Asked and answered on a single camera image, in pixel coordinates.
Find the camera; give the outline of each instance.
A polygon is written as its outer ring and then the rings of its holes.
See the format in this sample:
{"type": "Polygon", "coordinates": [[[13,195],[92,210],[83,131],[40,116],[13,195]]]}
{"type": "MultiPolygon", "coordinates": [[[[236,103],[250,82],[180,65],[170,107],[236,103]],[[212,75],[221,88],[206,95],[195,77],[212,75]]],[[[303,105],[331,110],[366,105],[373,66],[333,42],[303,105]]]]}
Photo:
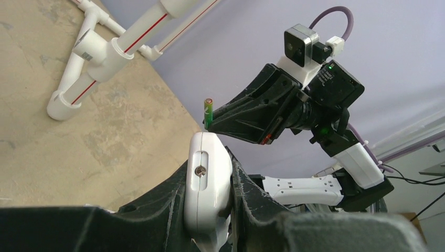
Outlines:
{"type": "Polygon", "coordinates": [[[320,37],[313,30],[298,24],[284,32],[284,54],[300,67],[308,66],[312,59],[312,47],[320,37]]]}

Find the green led light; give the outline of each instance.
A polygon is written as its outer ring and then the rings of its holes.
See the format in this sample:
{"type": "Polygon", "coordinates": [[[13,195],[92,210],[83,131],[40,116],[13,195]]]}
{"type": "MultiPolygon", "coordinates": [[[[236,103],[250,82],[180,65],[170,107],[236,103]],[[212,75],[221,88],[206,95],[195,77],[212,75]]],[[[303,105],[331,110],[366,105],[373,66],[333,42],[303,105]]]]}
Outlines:
{"type": "Polygon", "coordinates": [[[328,134],[329,133],[329,128],[321,129],[320,133],[323,134],[323,135],[328,134]]]}

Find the green battery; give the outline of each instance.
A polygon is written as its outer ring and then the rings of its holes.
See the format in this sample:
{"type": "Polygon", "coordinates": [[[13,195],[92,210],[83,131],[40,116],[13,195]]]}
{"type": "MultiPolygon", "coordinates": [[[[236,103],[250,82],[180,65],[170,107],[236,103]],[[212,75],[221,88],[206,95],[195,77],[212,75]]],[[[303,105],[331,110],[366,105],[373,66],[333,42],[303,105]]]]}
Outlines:
{"type": "Polygon", "coordinates": [[[208,129],[213,121],[213,100],[207,98],[204,101],[204,128],[208,129]]]}

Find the red stripe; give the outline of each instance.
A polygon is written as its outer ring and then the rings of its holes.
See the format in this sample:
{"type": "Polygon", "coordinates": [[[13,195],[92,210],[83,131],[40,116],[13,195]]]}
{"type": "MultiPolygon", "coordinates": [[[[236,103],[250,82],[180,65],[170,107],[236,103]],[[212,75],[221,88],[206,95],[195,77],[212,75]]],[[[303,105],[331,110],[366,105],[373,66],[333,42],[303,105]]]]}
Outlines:
{"type": "Polygon", "coordinates": [[[212,4],[210,4],[205,10],[203,10],[203,12],[201,12],[195,19],[193,19],[193,21],[190,22],[190,24],[188,24],[183,30],[181,30],[174,38],[172,38],[172,40],[170,40],[167,45],[165,45],[163,48],[161,48],[162,51],[164,50],[165,47],[167,47],[171,42],[173,42],[175,40],[175,38],[177,38],[183,31],[185,31],[190,25],[192,25],[199,17],[201,17],[202,14],[204,14],[204,12],[206,12],[208,9],[210,9],[210,7],[212,7],[212,5],[214,5],[218,0],[215,0],[212,4]]]}
{"type": "Polygon", "coordinates": [[[126,53],[128,50],[130,50],[134,45],[136,45],[137,42],[139,42],[139,40],[141,40],[145,35],[147,35],[147,33],[149,33],[149,31],[151,31],[156,25],[158,25],[168,14],[164,14],[164,16],[162,16],[158,21],[156,21],[152,27],[150,27],[146,32],[144,32],[144,34],[142,34],[135,42],[133,42],[129,48],[127,48],[124,53],[126,53]]]}
{"type": "Polygon", "coordinates": [[[93,81],[79,96],[77,96],[77,98],[71,103],[71,105],[73,105],[77,100],[79,100],[79,98],[82,97],[83,94],[87,92],[88,89],[90,89],[95,83],[96,81],[93,81]]]}

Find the white bracket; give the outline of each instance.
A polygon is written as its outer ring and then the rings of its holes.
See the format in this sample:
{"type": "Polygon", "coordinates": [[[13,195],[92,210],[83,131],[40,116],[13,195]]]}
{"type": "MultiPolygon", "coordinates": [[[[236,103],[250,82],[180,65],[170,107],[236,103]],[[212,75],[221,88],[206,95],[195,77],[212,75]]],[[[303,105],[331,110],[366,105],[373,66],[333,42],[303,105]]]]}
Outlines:
{"type": "Polygon", "coordinates": [[[325,204],[338,205],[342,187],[332,175],[311,178],[264,177],[264,191],[282,205],[325,204]]]}
{"type": "Polygon", "coordinates": [[[385,179],[383,173],[366,152],[363,145],[356,143],[333,156],[363,189],[376,186],[385,179]]]}
{"type": "Polygon", "coordinates": [[[219,251],[227,241],[231,175],[232,162],[218,136],[196,133],[190,141],[184,222],[201,251],[219,251]]]}
{"type": "Polygon", "coordinates": [[[311,80],[317,75],[321,69],[321,65],[311,59],[311,63],[305,67],[300,67],[297,63],[293,62],[286,56],[282,56],[277,62],[277,67],[286,71],[295,80],[303,84],[304,89],[311,80]]]}

